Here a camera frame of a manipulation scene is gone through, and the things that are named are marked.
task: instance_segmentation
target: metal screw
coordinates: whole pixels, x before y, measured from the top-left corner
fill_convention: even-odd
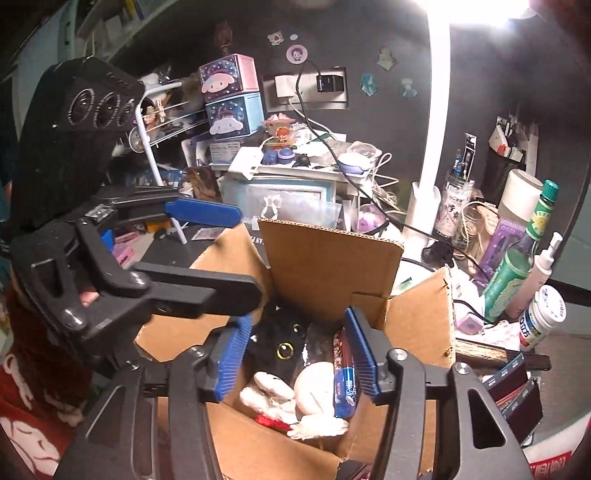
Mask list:
[[[205,355],[205,352],[201,350],[198,346],[191,347],[191,350],[193,351],[193,353],[195,353],[197,358],[201,358],[203,355]]]
[[[467,375],[469,373],[472,372],[472,369],[470,368],[470,365],[465,364],[463,362],[458,362],[456,363],[453,368],[456,369],[456,372],[458,372],[460,375]]]
[[[131,361],[127,360],[125,362],[125,366],[127,367],[127,370],[134,371],[139,368],[139,363],[138,362],[131,362]]]
[[[402,361],[408,358],[408,353],[406,350],[402,350],[401,348],[395,348],[393,356],[396,360]]]

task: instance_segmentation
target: label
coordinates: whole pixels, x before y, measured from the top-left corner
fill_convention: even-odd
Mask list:
[[[550,480],[556,472],[562,470],[573,452],[564,452],[562,455],[530,463],[531,474],[535,480]]]
[[[335,417],[349,419],[355,413],[357,392],[352,367],[335,370]]]
[[[550,220],[553,207],[548,205],[545,201],[540,199],[535,206],[534,213],[531,215],[531,220],[527,224],[527,234],[534,240],[540,241],[544,236],[546,225]]]
[[[468,200],[469,195],[470,189],[447,185],[441,196],[441,203],[435,219],[435,230],[441,235],[451,238],[456,234],[462,206]]]
[[[529,352],[544,337],[534,323],[531,308],[524,310],[519,318],[519,347],[524,352]]]
[[[240,150],[240,142],[212,143],[209,146],[212,163],[230,163]]]
[[[491,282],[485,288],[485,314],[489,320],[496,320],[509,305],[511,299],[517,294],[528,272],[523,272],[514,267],[509,260],[508,253],[505,253],[503,261],[496,269]]]

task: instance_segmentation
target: round sticker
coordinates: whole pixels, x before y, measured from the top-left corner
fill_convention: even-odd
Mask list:
[[[290,63],[299,65],[308,59],[308,50],[303,45],[292,45],[287,49],[285,56]]]

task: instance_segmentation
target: red cloth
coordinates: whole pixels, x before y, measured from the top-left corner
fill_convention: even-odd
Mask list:
[[[0,367],[0,424],[37,478],[49,480],[83,420],[92,372],[48,340],[12,288],[6,301],[14,344]]]

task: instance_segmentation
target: black wall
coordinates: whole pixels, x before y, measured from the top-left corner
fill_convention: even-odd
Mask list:
[[[297,73],[285,51],[294,42],[319,67],[346,67],[349,109],[311,111],[335,132],[347,133],[391,152],[384,173],[417,181],[424,154],[430,96],[430,49],[425,13],[410,0],[336,0],[321,11],[303,11],[287,0],[180,0],[144,28],[115,63],[135,75],[171,61],[182,76],[219,57],[213,45],[217,22],[228,20],[232,51],[254,57],[259,77]],[[267,35],[281,30],[285,42],[273,47]],[[382,45],[400,61],[390,72],[376,64]],[[541,18],[504,28],[452,28],[452,78],[446,136],[438,185],[463,148],[465,132],[478,136],[472,177],[479,186],[488,138],[498,115],[519,105],[520,117],[540,124],[538,177],[561,187],[551,228],[564,231],[583,185],[591,153],[588,82],[559,34]],[[379,92],[359,88],[364,73],[375,76]],[[418,96],[400,95],[400,80],[412,78]]]

